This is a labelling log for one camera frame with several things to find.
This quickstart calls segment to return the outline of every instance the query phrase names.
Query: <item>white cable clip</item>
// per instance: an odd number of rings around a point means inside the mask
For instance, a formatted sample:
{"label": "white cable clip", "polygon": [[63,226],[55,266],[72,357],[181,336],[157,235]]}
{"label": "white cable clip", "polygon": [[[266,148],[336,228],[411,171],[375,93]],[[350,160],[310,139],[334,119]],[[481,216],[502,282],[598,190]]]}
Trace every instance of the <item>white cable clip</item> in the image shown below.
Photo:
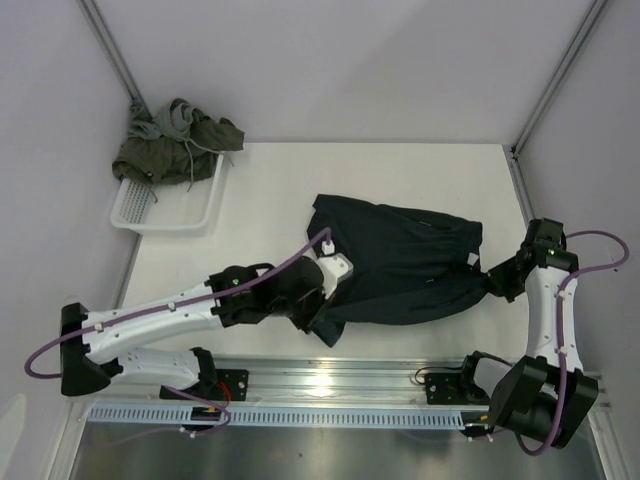
{"label": "white cable clip", "polygon": [[336,253],[336,246],[331,240],[322,242],[322,253],[324,256],[333,255]]}

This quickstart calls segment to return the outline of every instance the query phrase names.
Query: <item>metal track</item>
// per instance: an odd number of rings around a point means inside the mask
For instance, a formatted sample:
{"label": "metal track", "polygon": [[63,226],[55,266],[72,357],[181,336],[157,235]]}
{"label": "metal track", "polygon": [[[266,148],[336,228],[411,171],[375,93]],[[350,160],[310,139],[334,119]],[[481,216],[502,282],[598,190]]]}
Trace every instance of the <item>metal track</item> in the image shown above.
{"label": "metal track", "polygon": [[[216,358],[220,369],[249,371],[247,398],[251,407],[313,407],[402,410],[427,408],[423,385],[414,373],[446,372],[442,367],[459,367],[454,362],[362,361],[362,360],[259,360]],[[97,402],[162,403],[157,387],[111,385],[95,396]],[[449,406],[429,406],[430,410],[459,410]],[[469,406],[465,411],[486,411]]]}
{"label": "metal track", "polygon": [[[99,403],[91,409],[90,422],[169,425],[216,425],[219,421],[191,420],[193,407]],[[462,430],[459,411],[430,409],[361,409],[316,407],[230,406],[232,426],[325,427],[412,430]]]}

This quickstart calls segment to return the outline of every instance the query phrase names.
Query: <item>metal floor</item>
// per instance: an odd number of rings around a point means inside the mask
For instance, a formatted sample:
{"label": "metal floor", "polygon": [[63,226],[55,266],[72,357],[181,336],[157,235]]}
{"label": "metal floor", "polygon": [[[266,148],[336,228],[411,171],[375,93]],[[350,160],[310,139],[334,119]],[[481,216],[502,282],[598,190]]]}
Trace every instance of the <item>metal floor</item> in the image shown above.
{"label": "metal floor", "polygon": [[458,432],[232,427],[189,439],[152,434],[104,445],[148,426],[89,423],[73,480],[590,480],[604,473],[588,429],[569,446],[527,457],[507,432],[467,443]]}

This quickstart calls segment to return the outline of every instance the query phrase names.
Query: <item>purple tube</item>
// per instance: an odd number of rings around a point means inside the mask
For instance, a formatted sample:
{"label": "purple tube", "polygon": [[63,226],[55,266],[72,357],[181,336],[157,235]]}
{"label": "purple tube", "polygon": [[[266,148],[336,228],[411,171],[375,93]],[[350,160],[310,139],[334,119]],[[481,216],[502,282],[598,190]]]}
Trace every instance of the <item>purple tube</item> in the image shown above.
{"label": "purple tube", "polygon": [[[585,268],[581,268],[580,270],[576,270],[575,272],[573,272],[572,274],[570,274],[569,276],[567,276],[567,278],[565,278],[562,283],[560,284],[559,288],[558,288],[558,292],[563,292],[565,290],[565,288],[567,288],[567,285],[569,285],[569,282],[571,282],[573,279],[580,277],[581,275],[584,275],[585,273],[591,273],[591,272],[599,272],[602,270],[609,270],[612,268],[617,268],[620,265],[622,265],[623,263],[625,263],[630,256],[630,251],[629,251],[629,246],[624,242],[624,240],[622,240],[620,237],[614,235],[613,233],[609,233],[609,232],[605,232],[602,230],[584,230],[582,232],[575,232],[572,233],[570,235],[567,235],[567,239],[569,238],[574,238],[574,237],[581,237],[583,235],[600,235],[603,237],[608,237],[611,238],[613,240],[615,240],[621,247],[622,250],[624,251],[624,254],[622,256],[622,258],[620,260],[617,260],[613,263],[606,263],[606,264],[602,264],[602,265],[594,265],[592,267],[585,267]],[[564,347],[564,318],[563,318],[563,314],[564,314],[564,308],[563,308],[563,297],[558,295],[557,299],[556,299],[556,332],[557,332],[557,337],[558,337],[558,347],[562,348]],[[556,411],[553,415],[553,423],[551,424],[551,431],[549,432],[549,435],[547,436],[547,438],[545,439],[544,442],[542,442],[542,445],[540,445],[538,448],[536,448],[535,450],[530,449],[529,447],[527,447],[524,444],[524,440],[522,439],[522,436],[520,436],[519,434],[516,434],[516,439],[518,440],[518,444],[520,445],[520,448],[522,448],[522,450],[527,454],[527,455],[531,455],[533,457],[536,457],[538,455],[542,455],[543,453],[545,453],[547,450],[549,450],[549,448],[551,448],[551,445],[553,444],[554,440],[556,439],[556,436],[558,435],[558,430],[560,429],[560,421],[562,420],[562,411],[564,409],[564,402],[565,402],[565,398],[567,395],[567,359],[566,356],[560,352],[558,352],[558,361],[560,363],[560,384],[558,385],[558,402],[556,403]]]}
{"label": "purple tube", "polygon": [[[199,297],[190,298],[188,300],[183,300],[181,302],[175,302],[175,306],[177,308],[186,307],[188,305],[193,305],[193,304],[196,304],[196,303],[205,302],[207,300],[214,300],[216,298],[228,297],[230,295],[235,295],[238,292],[242,292],[243,290],[246,290],[248,288],[254,287],[254,286],[258,285],[259,283],[262,283],[265,280],[268,280],[271,277],[277,275],[278,273],[280,273],[285,268],[291,266],[296,260],[298,260],[300,257],[302,257],[305,254],[305,252],[307,252],[310,248],[312,248],[316,243],[318,243],[323,238],[325,239],[326,242],[330,242],[331,241],[331,229],[330,228],[322,229],[315,237],[313,237],[311,240],[309,240],[304,247],[302,247],[300,250],[298,250],[289,259],[285,260],[283,263],[278,265],[276,268],[274,268],[272,270],[269,270],[268,272],[265,272],[264,275],[261,275],[258,278],[254,278],[253,280],[250,280],[250,281],[248,281],[246,283],[238,285],[237,287],[228,288],[227,290],[223,290],[221,292],[209,293],[207,295],[201,295]],[[116,318],[113,318],[111,320],[107,320],[102,325],[103,325],[104,328],[112,327],[112,326],[118,325],[118,324],[120,324],[122,322],[126,322],[127,320],[133,320],[134,318],[139,318],[139,317],[142,317],[144,315],[151,315],[153,313],[164,312],[166,310],[169,310],[169,306],[168,305],[157,305],[155,307],[145,308],[144,310],[139,310],[137,312],[128,313],[128,314],[123,315],[121,317],[116,317]],[[38,373],[38,372],[34,371],[33,370],[33,362],[35,362],[35,360],[40,355],[42,355],[44,352],[52,349],[53,347],[55,347],[57,345],[60,345],[62,342],[66,342],[67,340],[71,340],[72,338],[79,337],[81,335],[84,335],[85,333],[93,332],[94,330],[95,329],[93,327],[85,327],[85,328],[82,328],[80,330],[76,330],[75,332],[71,332],[71,333],[63,335],[61,337],[58,337],[58,338],[56,338],[54,340],[51,340],[49,343],[47,343],[47,344],[43,345],[42,347],[40,347],[38,350],[33,352],[29,356],[29,358],[27,358],[27,361],[24,364],[25,373],[27,375],[29,375],[30,377],[38,378],[38,379],[51,379],[51,378],[60,378],[60,377],[62,377],[61,373]]]}
{"label": "purple tube", "polygon": [[[166,387],[165,388],[167,390],[170,390],[172,393],[175,393],[176,395],[179,395],[181,397],[183,397],[185,400],[193,400],[194,402],[198,402],[198,403],[202,403],[205,405],[209,405],[210,407],[214,407],[217,408],[218,410],[220,410],[222,413],[224,413],[225,419],[224,422],[222,422],[220,425],[215,425],[211,428],[208,428],[207,430],[202,430],[200,432],[194,432],[194,437],[202,437],[203,435],[209,435],[211,433],[217,432],[219,430],[222,430],[223,428],[226,428],[229,423],[231,422],[231,413],[222,405],[218,405],[217,403],[211,402],[209,400],[205,400],[203,398],[198,398],[195,397],[193,395],[189,395],[188,393],[185,392],[181,392],[180,390],[177,390],[173,387]],[[144,432],[138,432],[135,433],[129,437],[126,438],[122,438],[120,440],[115,440],[113,442],[110,443],[106,443],[103,445],[92,445],[92,448],[111,448],[111,447],[117,447],[118,445],[122,445],[124,443],[128,443],[131,442],[133,440],[137,440],[139,438],[142,437],[146,437],[147,435],[153,435],[155,433],[160,433],[160,432],[182,432],[181,430],[177,429],[176,427],[157,427],[157,428],[152,428],[150,430],[145,430]]]}

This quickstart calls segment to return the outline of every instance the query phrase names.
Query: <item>olive green jacket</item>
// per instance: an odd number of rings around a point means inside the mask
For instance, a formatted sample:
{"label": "olive green jacket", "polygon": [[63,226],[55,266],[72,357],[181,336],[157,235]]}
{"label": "olive green jacket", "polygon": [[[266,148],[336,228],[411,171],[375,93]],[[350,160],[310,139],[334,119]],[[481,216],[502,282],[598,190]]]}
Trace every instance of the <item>olive green jacket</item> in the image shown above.
{"label": "olive green jacket", "polygon": [[141,104],[131,106],[129,138],[112,169],[116,178],[145,185],[177,184],[211,177],[217,154],[242,150],[244,132],[229,120],[215,122],[182,99],[175,99],[150,121]]}

